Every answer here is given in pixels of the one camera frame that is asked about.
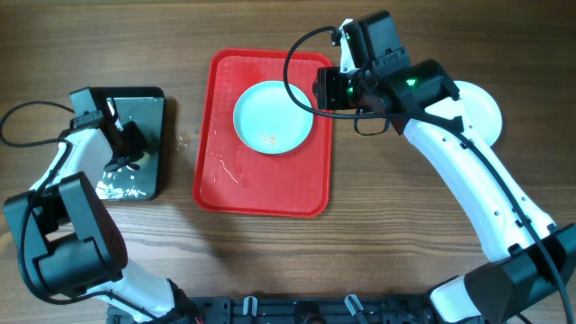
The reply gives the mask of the light blue stained plate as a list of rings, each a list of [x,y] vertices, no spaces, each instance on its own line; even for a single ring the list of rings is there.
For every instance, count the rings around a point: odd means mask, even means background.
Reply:
[[[287,153],[311,133],[313,114],[303,110],[287,93],[284,82],[252,85],[237,100],[233,125],[250,149],[267,155]]]

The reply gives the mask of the green and yellow sponge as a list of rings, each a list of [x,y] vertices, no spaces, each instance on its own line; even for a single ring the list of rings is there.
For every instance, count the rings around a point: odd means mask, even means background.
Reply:
[[[144,151],[139,157],[132,158],[127,165],[129,170],[141,170],[151,159],[151,155]]]

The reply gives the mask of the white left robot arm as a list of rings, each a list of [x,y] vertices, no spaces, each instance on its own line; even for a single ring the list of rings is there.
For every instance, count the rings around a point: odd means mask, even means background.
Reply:
[[[130,261],[120,230],[96,193],[105,167],[131,150],[114,124],[73,127],[41,180],[4,203],[29,292],[53,305],[90,299],[137,323],[200,323],[203,315],[173,281]]]

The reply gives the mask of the black water tray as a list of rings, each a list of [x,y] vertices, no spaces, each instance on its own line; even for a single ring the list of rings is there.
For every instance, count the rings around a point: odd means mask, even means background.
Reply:
[[[116,103],[118,123],[137,123],[148,142],[150,161],[138,171],[126,166],[105,170],[95,188],[99,198],[107,201],[151,201],[158,196],[161,158],[164,153],[164,128],[167,103],[164,92],[156,86],[111,87]]]

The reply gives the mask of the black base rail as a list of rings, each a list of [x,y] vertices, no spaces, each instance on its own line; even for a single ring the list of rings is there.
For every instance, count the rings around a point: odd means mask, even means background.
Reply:
[[[186,298],[183,294],[138,297],[136,310],[118,302],[107,311],[108,323],[202,323],[202,324],[394,324],[441,323],[424,294],[392,294],[363,298],[346,297],[268,298],[250,295]]]

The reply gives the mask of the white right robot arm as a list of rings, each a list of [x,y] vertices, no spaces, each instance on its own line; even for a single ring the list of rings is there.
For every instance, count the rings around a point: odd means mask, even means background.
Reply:
[[[558,294],[573,322],[567,283],[575,228],[559,228],[491,150],[501,122],[488,93],[453,80],[434,60],[375,75],[322,67],[313,92],[321,115],[384,119],[431,163],[469,218],[487,263],[432,288],[430,315],[444,323],[502,323]]]

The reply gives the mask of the white stained plate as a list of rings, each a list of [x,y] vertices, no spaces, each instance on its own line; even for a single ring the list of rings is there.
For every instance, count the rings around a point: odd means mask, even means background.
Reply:
[[[475,131],[482,147],[490,148],[499,138],[503,120],[495,99],[483,88],[456,80],[459,99],[454,103],[454,115],[462,115],[465,132]]]

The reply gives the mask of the red plastic tray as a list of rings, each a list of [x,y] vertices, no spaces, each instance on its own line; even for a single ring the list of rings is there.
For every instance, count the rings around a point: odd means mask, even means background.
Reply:
[[[317,117],[294,150],[259,153],[244,144],[233,111],[251,86],[281,80],[286,52],[223,49],[211,60],[193,198],[211,212],[312,218],[328,205],[332,121]]]

